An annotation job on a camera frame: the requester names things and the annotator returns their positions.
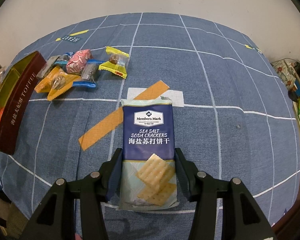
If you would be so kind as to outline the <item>gold and red toffee tin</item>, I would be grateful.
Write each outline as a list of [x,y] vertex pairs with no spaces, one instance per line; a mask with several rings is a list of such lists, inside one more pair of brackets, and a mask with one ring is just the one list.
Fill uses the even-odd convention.
[[28,101],[38,83],[36,75],[46,63],[34,51],[7,68],[0,89],[0,152],[13,155],[20,124]]

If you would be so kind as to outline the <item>orange nut snack packet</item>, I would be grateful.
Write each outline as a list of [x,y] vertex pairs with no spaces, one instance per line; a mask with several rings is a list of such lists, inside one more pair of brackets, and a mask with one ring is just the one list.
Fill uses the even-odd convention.
[[81,81],[79,75],[67,74],[56,66],[34,88],[37,93],[48,93],[47,100],[52,101],[69,90],[75,81]]

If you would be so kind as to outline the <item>yellow-edged date candy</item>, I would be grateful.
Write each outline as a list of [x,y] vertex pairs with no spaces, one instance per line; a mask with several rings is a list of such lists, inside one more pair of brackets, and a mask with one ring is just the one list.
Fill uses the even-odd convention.
[[105,70],[126,79],[129,54],[109,46],[106,47],[106,53],[109,55],[109,60],[100,64],[98,70]]

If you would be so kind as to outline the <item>navy soda cracker packet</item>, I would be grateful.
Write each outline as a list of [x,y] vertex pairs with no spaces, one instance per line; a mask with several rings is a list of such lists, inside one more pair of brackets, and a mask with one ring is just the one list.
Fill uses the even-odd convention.
[[121,101],[123,163],[120,210],[177,206],[173,105],[170,99]]

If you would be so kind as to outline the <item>grey sesame bar packet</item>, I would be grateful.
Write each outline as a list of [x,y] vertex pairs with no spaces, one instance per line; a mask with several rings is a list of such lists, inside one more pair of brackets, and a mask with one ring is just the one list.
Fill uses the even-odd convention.
[[36,75],[36,78],[38,80],[42,80],[43,78],[45,78],[53,69],[53,66],[55,64],[55,62],[57,61],[57,59],[59,58],[59,55],[56,56],[52,56],[50,57],[46,63],[44,64],[44,66],[41,68],[41,70],[38,72],[38,74]]

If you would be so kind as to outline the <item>blue-edged dark sesame candy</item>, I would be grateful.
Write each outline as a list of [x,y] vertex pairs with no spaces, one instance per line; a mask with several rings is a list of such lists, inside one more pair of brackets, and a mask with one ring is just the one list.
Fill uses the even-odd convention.
[[104,63],[104,61],[95,60],[95,59],[88,60],[81,72],[81,79],[79,81],[74,81],[72,83],[72,87],[83,87],[83,88],[91,88],[91,89],[96,88],[98,67],[102,63]]

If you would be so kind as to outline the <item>pink patterned candy packet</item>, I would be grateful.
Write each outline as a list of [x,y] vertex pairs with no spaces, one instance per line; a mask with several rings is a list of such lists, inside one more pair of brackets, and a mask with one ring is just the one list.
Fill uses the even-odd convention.
[[92,59],[90,49],[79,50],[72,55],[66,64],[68,74],[79,74],[85,68],[87,61]]

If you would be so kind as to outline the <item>blue grid tablecloth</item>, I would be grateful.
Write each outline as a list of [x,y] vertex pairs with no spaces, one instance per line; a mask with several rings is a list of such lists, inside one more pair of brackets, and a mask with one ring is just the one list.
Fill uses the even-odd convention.
[[239,177],[270,224],[293,206],[300,139],[285,85],[246,35],[199,18],[160,13],[98,17],[53,31],[21,50],[46,59],[106,47],[130,54],[127,78],[101,71],[96,89],[72,88],[49,102],[33,93],[13,156],[0,152],[0,185],[30,217],[58,178],[84,178],[122,146],[122,126],[83,151],[79,138],[132,98],[163,81],[174,101],[175,145],[215,178]]

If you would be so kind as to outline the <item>blue chocolate candy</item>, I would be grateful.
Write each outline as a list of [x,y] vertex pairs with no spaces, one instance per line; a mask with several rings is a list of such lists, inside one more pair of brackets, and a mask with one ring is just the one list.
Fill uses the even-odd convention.
[[64,67],[67,65],[67,63],[69,62],[69,60],[72,58],[72,56],[74,55],[74,52],[67,52],[63,55],[59,55],[56,59],[56,61],[54,62],[55,65],[59,65],[61,67]]

